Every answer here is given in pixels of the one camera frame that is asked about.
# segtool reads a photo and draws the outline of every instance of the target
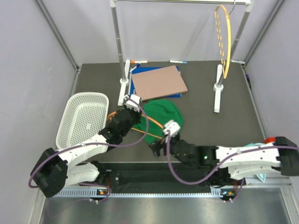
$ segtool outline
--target red object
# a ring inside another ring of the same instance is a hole
[[[276,138],[275,137],[269,137],[265,140],[265,143],[270,143],[270,142],[275,142],[276,141]]]

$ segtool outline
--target plastic basket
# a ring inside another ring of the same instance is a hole
[[[102,93],[82,92],[67,102],[56,145],[59,149],[74,146],[94,136],[105,127],[109,100]]]

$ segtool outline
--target light blue fabric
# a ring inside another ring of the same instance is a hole
[[[249,147],[249,146],[260,146],[260,145],[263,145],[263,143],[251,143],[251,144],[248,144],[248,145],[245,145],[246,147]],[[260,179],[262,182],[265,182],[266,180],[266,174],[258,174],[256,175],[258,177],[258,179]]]

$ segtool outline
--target cardboard sheet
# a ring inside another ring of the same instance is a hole
[[[175,65],[134,74],[132,80],[143,101],[188,91]]]

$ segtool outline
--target white rack foot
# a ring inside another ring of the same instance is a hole
[[[215,91],[215,102],[214,102],[214,112],[219,113],[220,112],[220,100],[221,100],[221,92],[223,91],[223,85],[218,85],[218,81],[220,79],[220,76],[222,74],[222,64],[219,64],[217,67],[217,77],[216,77],[216,83],[213,87]]]
[[[124,96],[126,95],[126,87],[127,85],[129,85],[129,79],[128,79],[128,74],[129,74],[129,70],[130,70],[130,60],[126,60],[126,64],[125,64],[125,74],[126,74],[126,79],[123,80],[122,78],[120,79],[120,83],[121,83],[121,90],[120,90],[120,95],[118,97],[118,106],[123,106],[123,99]]]

